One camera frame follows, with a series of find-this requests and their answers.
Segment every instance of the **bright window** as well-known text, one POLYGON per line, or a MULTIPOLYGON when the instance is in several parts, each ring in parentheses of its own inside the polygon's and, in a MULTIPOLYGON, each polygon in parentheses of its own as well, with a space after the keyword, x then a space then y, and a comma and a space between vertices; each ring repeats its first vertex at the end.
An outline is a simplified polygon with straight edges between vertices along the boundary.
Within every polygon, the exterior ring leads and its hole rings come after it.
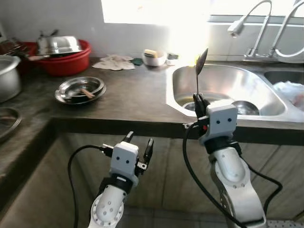
MULTIPOLYGON (((244 15, 261 0, 101 0, 105 23, 177 24, 209 15, 244 15)), ((272 0, 272 15, 284 16, 298 0, 272 0)), ((269 4, 252 15, 266 15, 269 4)), ((304 5, 294 15, 304 17, 304 5)))

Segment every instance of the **faucet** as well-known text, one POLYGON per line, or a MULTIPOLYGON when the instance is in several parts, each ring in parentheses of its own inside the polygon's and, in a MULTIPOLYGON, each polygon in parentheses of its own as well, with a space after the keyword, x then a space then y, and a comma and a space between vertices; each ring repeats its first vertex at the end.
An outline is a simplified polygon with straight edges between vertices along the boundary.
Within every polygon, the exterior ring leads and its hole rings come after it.
POLYGON ((282 37, 282 34, 283 34, 284 30, 285 30, 285 27, 286 27, 286 25, 287 25, 287 23, 288 23, 290 17, 295 13, 295 11, 296 11, 296 10, 299 8, 299 6, 301 6, 303 3, 304 3, 304 0, 301 0, 301 1, 299 1, 298 3, 296 3, 296 4, 294 5, 294 7, 291 9, 291 11, 285 16, 285 19, 284 19, 284 21, 283 21, 283 24, 282 24, 282 26, 281 26, 281 28, 280 28, 280 30, 279 30, 279 32, 278 32, 278 34, 277 34, 275 40, 274 40, 274 43, 273 43, 272 47, 271 47, 270 50, 269 50, 269 57, 273 57, 273 55, 274 55, 275 52, 276 52, 276 54, 277 54, 278 56, 287 57, 287 58, 288 58, 288 57, 297 56, 297 55, 301 54, 302 52, 304 52, 304 47, 303 47, 301 50, 299 50, 299 51, 297 51, 297 52, 295 52, 295 53, 293 53, 293 54, 286 55, 286 54, 282 54, 282 53, 276 48, 276 46, 277 46, 279 40, 280 40, 281 37, 282 37))
POLYGON ((248 14, 244 15, 241 17, 241 19, 239 20, 236 20, 234 21, 230 27, 228 28, 228 33, 231 34, 232 37, 237 37, 238 35, 240 35, 240 33, 242 32, 243 30, 243 27, 244 27, 244 23, 247 19, 247 17, 249 16, 249 14, 256 8, 258 7, 259 5, 265 3, 265 2, 268 2, 270 4, 270 9, 269 9, 269 13, 265 16, 265 19, 264 19, 264 23, 262 25, 262 28, 257 36, 257 40, 256 40, 256 43, 254 45, 253 48, 250 48, 247 53, 245 54, 245 59, 246 61, 258 61, 258 60, 263 60, 263 61, 275 61, 275 59, 269 55, 269 54, 263 54, 263 55, 260 55, 258 54, 258 47, 260 45, 260 42, 261 42, 261 39, 263 37, 263 34, 264 34, 264 31, 265 31, 265 28, 266 28, 266 25, 268 24, 268 21, 269 21, 269 17, 271 15, 271 9, 272 9, 272 2, 271 0, 263 0, 261 2, 259 2, 257 5, 255 5, 248 14))

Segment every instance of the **black cable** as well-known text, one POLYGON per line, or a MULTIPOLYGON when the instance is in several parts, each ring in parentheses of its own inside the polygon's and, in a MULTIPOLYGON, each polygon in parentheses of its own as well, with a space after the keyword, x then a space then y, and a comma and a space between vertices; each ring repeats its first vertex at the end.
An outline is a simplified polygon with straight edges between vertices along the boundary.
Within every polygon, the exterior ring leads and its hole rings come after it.
POLYGON ((184 160, 186 163, 186 166, 188 168, 188 171, 196 184, 199 186, 199 188, 205 193, 205 195, 208 197, 208 199, 216 206, 227 218, 229 218, 231 221, 233 221, 235 224, 237 224, 241 228, 247 228, 245 225, 243 225, 240 221, 238 221, 235 217, 230 215, 218 202, 216 199, 213 198, 213 196, 208 192, 208 190, 203 186, 203 184, 199 181, 198 177, 195 175, 191 164, 189 162, 188 156, 187 156, 187 139, 190 133, 190 130, 196 125, 197 123, 193 123, 187 130, 186 135, 183 138, 182 141, 182 153, 184 155, 184 160))
POLYGON ((276 190, 274 190, 273 193, 270 194, 270 196, 268 196, 268 198, 266 199, 265 203, 264 203, 264 212, 265 212, 265 215, 267 214, 267 210, 268 210, 268 206, 270 204, 270 201, 283 189, 283 185, 278 182, 277 180, 275 179, 272 179, 271 177, 268 177, 268 176, 265 176, 261 173, 259 173, 258 171, 254 170, 248 163, 247 161, 244 160, 244 162, 246 162, 247 166, 249 167, 249 169, 254 172, 256 175, 270 181, 270 182, 273 182, 274 184, 276 184, 278 187, 276 188, 276 190))
POLYGON ((67 173, 68 173, 68 178, 70 180, 72 193, 73 193, 73 200, 74 200, 74 228, 77 228, 77 226, 78 226, 79 212, 78 212, 78 201, 77 201, 77 197, 76 197, 76 193, 75 193, 75 187, 74 187, 74 184, 73 184, 71 164, 72 164, 72 160, 76 156, 76 154, 78 154, 78 152, 80 152, 80 151, 82 151, 83 149, 86 149, 86 148, 100 149, 100 146, 85 145, 85 146, 79 147, 77 150, 75 150, 74 153, 72 153, 70 159, 68 160, 68 164, 67 164, 67 173))

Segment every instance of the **red plastic bowl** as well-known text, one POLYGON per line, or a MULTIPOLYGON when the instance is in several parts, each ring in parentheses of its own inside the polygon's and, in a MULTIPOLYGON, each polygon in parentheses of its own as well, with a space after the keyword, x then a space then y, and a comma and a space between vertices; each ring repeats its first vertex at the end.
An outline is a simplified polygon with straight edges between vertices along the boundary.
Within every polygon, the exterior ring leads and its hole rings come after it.
MULTIPOLYGON (((83 51, 69 56, 47 58, 35 62, 51 76, 78 74, 89 67, 89 55, 91 53, 91 45, 87 41, 80 39, 79 42, 83 51)), ((35 46, 35 48, 30 49, 31 53, 29 53, 30 55, 34 55, 37 50, 36 43, 27 42, 26 45, 29 47, 35 46)))

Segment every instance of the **small white bowl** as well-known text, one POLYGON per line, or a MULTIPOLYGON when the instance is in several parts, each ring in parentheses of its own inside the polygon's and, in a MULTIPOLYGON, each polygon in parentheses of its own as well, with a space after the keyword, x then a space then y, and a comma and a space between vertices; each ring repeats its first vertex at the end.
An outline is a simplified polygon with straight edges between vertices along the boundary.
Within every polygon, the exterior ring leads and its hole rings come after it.
POLYGON ((157 52, 158 58, 153 58, 153 57, 147 57, 142 53, 142 60, 143 63, 147 66, 152 66, 152 67, 158 67, 163 65, 166 62, 167 59, 167 54, 164 51, 158 51, 157 52))

